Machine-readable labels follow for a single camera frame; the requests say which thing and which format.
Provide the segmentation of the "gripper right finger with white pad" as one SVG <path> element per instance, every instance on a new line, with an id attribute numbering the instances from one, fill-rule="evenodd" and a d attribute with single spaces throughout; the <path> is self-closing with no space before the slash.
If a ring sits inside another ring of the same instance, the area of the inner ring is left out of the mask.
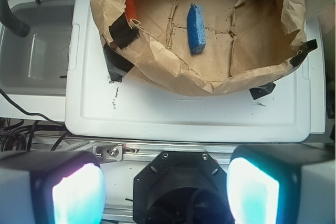
<path id="1" fill-rule="evenodd" d="M 235 223 L 335 223 L 335 145 L 239 145 L 226 190 Z"/>

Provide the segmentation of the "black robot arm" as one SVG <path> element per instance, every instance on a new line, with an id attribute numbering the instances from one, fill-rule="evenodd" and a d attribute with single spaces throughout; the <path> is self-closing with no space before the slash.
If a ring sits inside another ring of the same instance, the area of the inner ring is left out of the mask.
<path id="1" fill-rule="evenodd" d="M 87 151 L 1 153 L 1 223 L 100 223 L 107 182 Z M 161 152 L 133 180 L 136 223 L 335 223 L 335 146 Z"/>

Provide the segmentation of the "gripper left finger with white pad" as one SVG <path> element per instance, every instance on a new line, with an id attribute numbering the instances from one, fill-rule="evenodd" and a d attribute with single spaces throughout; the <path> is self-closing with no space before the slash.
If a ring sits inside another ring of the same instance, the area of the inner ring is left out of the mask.
<path id="1" fill-rule="evenodd" d="M 1 153 L 1 223 L 100 223 L 105 203 L 92 152 Z"/>

